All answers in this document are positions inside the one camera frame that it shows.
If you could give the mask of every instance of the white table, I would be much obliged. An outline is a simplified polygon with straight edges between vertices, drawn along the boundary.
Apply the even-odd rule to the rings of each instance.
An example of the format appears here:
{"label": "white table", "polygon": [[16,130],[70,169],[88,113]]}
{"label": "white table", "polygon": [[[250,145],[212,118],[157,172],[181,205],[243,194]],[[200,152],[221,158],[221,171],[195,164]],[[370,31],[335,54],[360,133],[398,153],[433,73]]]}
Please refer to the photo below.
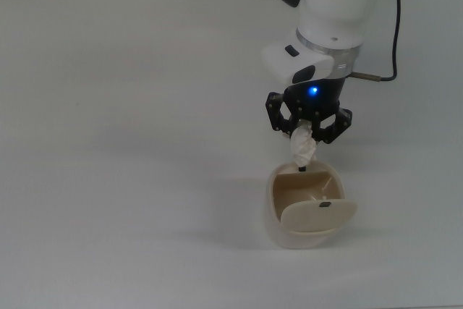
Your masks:
{"label": "white table", "polygon": [[[0,308],[463,305],[463,0],[402,0],[399,78],[346,82],[318,158],[360,208],[323,247],[261,217],[289,161],[260,50],[279,0],[0,0]],[[357,70],[387,75],[395,0]]]}

